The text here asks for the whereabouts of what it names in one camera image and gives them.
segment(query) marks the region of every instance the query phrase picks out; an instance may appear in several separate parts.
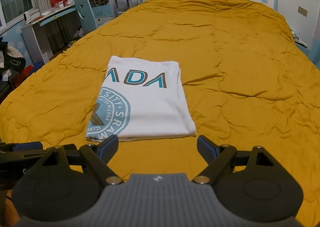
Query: yellow comforter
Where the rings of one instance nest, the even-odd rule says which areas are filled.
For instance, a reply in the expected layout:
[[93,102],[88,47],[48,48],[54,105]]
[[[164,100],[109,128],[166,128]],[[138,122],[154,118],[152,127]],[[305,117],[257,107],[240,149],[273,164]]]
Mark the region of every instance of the yellow comforter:
[[[264,146],[300,183],[297,219],[320,221],[320,71],[295,46],[283,16],[248,0],[148,0],[88,34],[0,106],[0,138],[44,147],[87,143],[112,55],[176,61],[197,135],[238,150]],[[206,166],[196,138],[120,143],[109,166],[130,173]]]

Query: blue wallpaper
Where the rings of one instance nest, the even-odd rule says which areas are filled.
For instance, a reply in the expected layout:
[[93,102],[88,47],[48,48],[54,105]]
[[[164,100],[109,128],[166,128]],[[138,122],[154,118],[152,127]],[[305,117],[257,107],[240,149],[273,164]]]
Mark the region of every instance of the blue wallpaper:
[[4,42],[8,42],[9,45],[16,48],[23,57],[26,59],[26,67],[32,65],[30,55],[27,51],[26,45],[24,44],[21,28],[24,26],[24,20],[18,22],[10,29],[6,30],[4,33],[0,34],[0,37],[3,37]]

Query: pile of clothes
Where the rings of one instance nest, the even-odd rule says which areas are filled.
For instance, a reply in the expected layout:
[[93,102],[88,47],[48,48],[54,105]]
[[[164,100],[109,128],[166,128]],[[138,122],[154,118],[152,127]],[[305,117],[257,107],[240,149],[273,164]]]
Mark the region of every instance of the pile of clothes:
[[10,69],[21,73],[26,66],[26,60],[17,49],[2,40],[0,37],[0,80],[7,81],[11,75]]

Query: wall switch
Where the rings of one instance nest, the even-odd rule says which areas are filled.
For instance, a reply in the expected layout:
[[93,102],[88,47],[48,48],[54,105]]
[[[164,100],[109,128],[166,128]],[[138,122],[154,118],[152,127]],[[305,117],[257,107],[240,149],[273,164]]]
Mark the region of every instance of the wall switch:
[[301,6],[298,7],[298,13],[304,15],[307,17],[308,11],[306,9],[303,9]]

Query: gray ribbed plastic base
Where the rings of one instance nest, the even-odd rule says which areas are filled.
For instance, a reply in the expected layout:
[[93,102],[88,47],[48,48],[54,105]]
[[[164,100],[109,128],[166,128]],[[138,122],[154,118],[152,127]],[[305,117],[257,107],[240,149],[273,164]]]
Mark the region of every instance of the gray ribbed plastic base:
[[226,210],[212,188],[190,182],[185,174],[132,174],[108,186],[83,214],[61,222],[23,217],[15,227],[301,227],[293,217],[278,223],[253,223]]

